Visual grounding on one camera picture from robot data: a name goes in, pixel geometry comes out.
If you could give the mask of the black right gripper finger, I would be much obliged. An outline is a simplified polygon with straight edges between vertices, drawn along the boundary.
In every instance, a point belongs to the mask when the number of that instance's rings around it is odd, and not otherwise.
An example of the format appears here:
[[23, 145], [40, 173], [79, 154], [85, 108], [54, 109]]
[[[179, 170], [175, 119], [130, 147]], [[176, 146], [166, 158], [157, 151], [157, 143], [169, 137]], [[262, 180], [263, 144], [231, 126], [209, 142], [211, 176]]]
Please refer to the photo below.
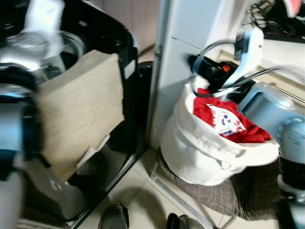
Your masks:
[[208, 79], [215, 74], [215, 61], [205, 56], [200, 61], [197, 61], [199, 57], [199, 55], [189, 55], [188, 57], [190, 78], [198, 75], [204, 79]]

